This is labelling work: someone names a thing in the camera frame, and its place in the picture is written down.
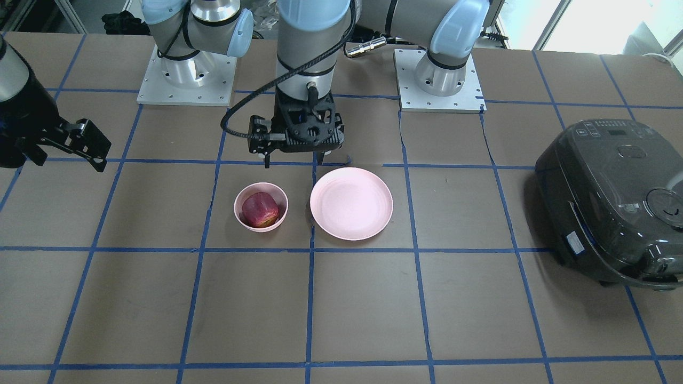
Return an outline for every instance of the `control panel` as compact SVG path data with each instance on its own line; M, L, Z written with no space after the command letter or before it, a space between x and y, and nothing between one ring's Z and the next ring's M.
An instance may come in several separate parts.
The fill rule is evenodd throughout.
M574 125L574 134L577 139L647 139L657 136L649 126L620 119L584 120Z

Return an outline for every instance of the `blue tape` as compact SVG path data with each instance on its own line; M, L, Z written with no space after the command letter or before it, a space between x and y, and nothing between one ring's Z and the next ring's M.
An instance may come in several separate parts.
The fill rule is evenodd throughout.
M626 106L626 110L628 111L628 115L631 116L631 120L636 120L635 116L633 115L633 112L631 111L631 108L628 106L628 103L626 102L626 98L624 98L624 94L622 93L622 90L617 85L617 81L614 79L614 76L612 76L612 72L609 70L609 67L607 66L607 63L605 62L604 57L602 55L600 55L600 61L602 61L602 65L604 66L604 69L607 71L607 75L609 76L609 79L612 80L612 84L614 84L614 88L616 88L617 93L619 94L619 97L622 98L622 101L624 102L624 105Z
M527 280L527 273L524 270L524 263L522 263L522 256L520 255L519 248L517 245L517 240L514 235L514 228L512 227L512 219L510 218L510 211L507 209L507 200L505 199L505 192L503 191L503 184L501 182L501 177L498 173L498 167L491 154L491 149L488 145L488 138L486 137L486 123L484 121L484 111L479 113L479 122L482 124L482 132L484 134L484 142L486 143L486 148L488 150L488 156L491 159L491 165L493 166L493 174L496 178L496 184L498 186L498 192L501 196L501 203L503 204L503 211L505 212L505 220L507 221L507 228L510 230L510 240L512 241L512 247L514 248L515 256L517 257L517 265L519 266L520 275L522 277L522 283L524 284L524 291L527 295L527 301L529 302L529 311L531 312L531 319L533 320L533 326L536 330L536 337L538 338L538 345L541 350L541 356L543 356L544 366L546 368L546 375L548 376L548 382L550 384L554 383L553 373L550 371L550 364L548 363L548 354L546 353L546 346L543 341L543 335L541 334L541 326L538 322L538 317L536 316L536 308L533 304L533 297L531 297L531 289L529 289L529 281Z
M105 92L112 94L136 94L140 90L108 90L104 88L63 88L62 92Z
M10 198L10 194L12 193L12 190L14 189L14 185L16 184L16 181L19 180L19 176L21 175L21 170L23 167L19 167L14 171L14 176L12 176L12 181L10 181L10 185L7 187L7 191L5 191L5 195L2 197L2 200L0 200L0 212L2 212L3 208L5 208L5 204L7 203L7 200Z
M126 147L124 148L124 153L123 153L123 158L126 158L126 155L128 154L128 150L130 149L130 143L133 141L133 136L135 135L135 129L137 128L137 124L140 121L140 115L142 114L142 109L143 106L140 105L137 109L137 114L135 115L135 120L133 121L133 127L130 130L130 134L128 135L128 140L126 141ZM114 181L111 184L111 188L109 189L109 195L107 196L107 202L104 203L104 209L102 210L102 215L100 216L100 222L97 225L97 230L95 231L95 237L92 240L92 245L91 245L91 250L88 253L88 257L85 261L85 266L83 267L83 273L81 274L81 280L79 281L79 286L76 289L76 296L74 297L74 302L71 305L71 310L69 312L69 317L67 318L66 325L64 327L64 332L62 333L61 336L61 341L59 342L59 348L57 349L57 354L55 356L55 366L59 365L59 362L61 361L61 356L64 353L64 347L66 346L66 340L69 337L69 333L71 332L71 325L73 324L74 321L74 316L76 315L76 310L78 309L79 306L79 301L81 300L81 295L83 294L83 286L85 285L85 278L87 277L87 273L90 270L90 264L92 263L92 258L93 255L95 254L94 248L97 246L97 242L100 239L100 234L102 233L102 228L104 227L104 221L107 218L107 213L109 211L109 207L111 205L111 200L113 199L114 196L114 191L116 190L116 186L118 185L120 176L121 176L121 171L123 170L123 163L119 163L118 170L116 171L116 175L114 176ZM47 383L48 384L53 384L55 380L55 375L57 374L56 368L53 368L50 371L50 377L48 378Z
M647 329L645 328L645 322L643 321L643 317L640 315L640 310L638 310L638 305L636 304L635 299L633 299L633 293L631 293L631 289L629 287L624 287L624 289L626 290L626 296L628 296L628 301L631 303L633 313L635 314L636 319L638 320L638 325L640 326L641 331L643 332L643 337L645 338L647 349L650 350L651 358L654 360L654 365L657 367L657 372L659 373L659 377L662 380L662 384L667 384L667 379L664 376L662 365L659 364L659 358L654 350L654 346L652 345L652 340L650 340L650 335L647 332Z
M69 63L69 66L66 68L66 73L64 74L64 77L61 78L61 83L59 83L59 88L57 88L57 92L55 93L55 101L59 98L59 94L64 88L64 84L66 84L66 79L69 78L69 74L71 74L71 70L74 68L74 64L76 64L76 59L79 57L79 53L81 53L81 48L83 48L83 44L85 43L85 38L87 35L83 35L81 37L81 42L79 43L79 46L76 48L76 52L74 53L74 57L72 57L71 62Z
M388 168L403 168L404 164L385 163L383 167ZM498 169L535 169L532 165L498 165ZM493 169L492 165L471 165L471 164L408 164L408 168L453 168L453 169Z
M318 253L413 253L415 248L314 248ZM2 246L0 251L198 253L199 248L33 247ZM514 248L418 248L419 253L515 253ZM553 252L553 248L518 248L521 253ZM309 253L309 248L205 248L204 253Z
M659 355L659 360L683 361L683 355ZM651 355L521 357L508 359L440 359L435 366L482 366L503 364L550 364L600 361L652 361ZM428 366L428 360L371 360L371 361L313 361L271 363L187 363L187 364L0 364L0 371L26 370L201 370L201 369L277 369L277 368L335 368L335 367L406 367Z
M195 318L195 308L197 307L197 295L199 293L199 281L201 279L201 268L204 265L204 253L206 252L206 239L209 233L209 225L211 224L211 214L213 212L214 201L216 199L216 189L218 188L219 175L221 173L221 157L223 156L223 149L225 147L225 136L226 132L221 133L221 142L218 148L218 154L214 163L216 167L214 169L214 185L211 191L211 201L209 207L206 210L206 218L204 219L204 231L201 233L201 243L199 245L199 256L197 257L197 270L195 273L195 284L192 288L192 299L190 300L190 310L187 315L187 324L185 327L185 335L182 342L182 350L180 351L180 364L181 367L178 369L178 375L176 377L176 383L182 383L182 377L184 373L184 368L182 365L185 364L187 360L187 350L190 345L190 335L192 333L192 324Z
M311 184L314 187L318 181L318 163L316 153L313 153L311 167ZM306 314L306 367L304 375L304 383L311 384L311 353L313 349L313 285L314 273L316 265L316 227L311 225L311 240L309 242L308 255L308 299L307 299L307 314Z
M398 111L398 126L401 130L401 111ZM403 142L403 135L401 135L401 151L403 155L403 170L406 177L406 191L408 194L408 213L410 214L410 232L413 236L413 253L415 255L415 274L417 276L417 294L420 298L420 312L422 315L422 328L425 337L425 349L427 352L427 362L429 367L430 383L436 384L436 376L434 375L434 357L432 355L432 347L429 343L429 322L427 319L427 307L425 305L424 286L422 284L422 267L420 265L420 252L417 244L417 226L415 224L415 210L413 208L413 191L410 187L410 172L408 170L408 151Z
M564 131L566 129L566 127L564 126L564 121L562 120L562 116L560 115L559 109L557 108L557 103L555 102L555 98L553 97L553 92L550 90L550 86L548 85L548 81L546 80L546 75L543 73L543 69L541 68L541 63L538 61L538 57L536 56L535 51L532 51L531 54L533 55L533 60L536 62L536 67L538 68L538 72L541 74L541 80L543 80L543 85L545 85L545 87L546 87L546 91L548 92L548 97L550 97L550 101L553 104L553 108L555 108L555 114L557 114L557 119L559 120L559 124L562 126L562 130Z

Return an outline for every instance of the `red apple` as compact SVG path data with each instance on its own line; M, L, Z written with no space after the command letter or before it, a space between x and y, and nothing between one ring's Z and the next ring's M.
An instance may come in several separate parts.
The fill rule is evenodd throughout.
M271 195L266 192L257 192L249 196L242 204L242 214L249 226L265 228L275 224L280 208Z

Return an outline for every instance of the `pink bowl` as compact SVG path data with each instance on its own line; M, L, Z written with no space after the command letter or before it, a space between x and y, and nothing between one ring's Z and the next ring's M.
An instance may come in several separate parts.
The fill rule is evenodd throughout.
M377 175L360 168L335 169L311 192L311 213L327 233L342 240L365 240L389 223L393 200Z
M242 214L242 205L245 203L245 200L257 192L268 193L273 197L278 207L280 207L280 214L277 217L277 221L274 224L265 228L254 228L249 226L249 224L247 224L245 221L245 216ZM287 216L288 206L289 201L287 200L287 195L285 194L285 191L282 190L282 188L269 182L257 182L255 184L246 186L243 190L240 191L240 193L237 194L237 197L235 197L234 210L237 221L239 221L240 224L245 226L246 229L254 232L268 232L274 230L275 228L279 227L280 224L282 224L282 222L285 220L285 216Z

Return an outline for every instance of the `black rice cooker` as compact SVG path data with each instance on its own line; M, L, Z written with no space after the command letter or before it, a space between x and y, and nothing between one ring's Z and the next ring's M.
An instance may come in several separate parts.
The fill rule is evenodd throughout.
M536 162L561 259L603 285L683 286L683 158L632 120L583 120Z

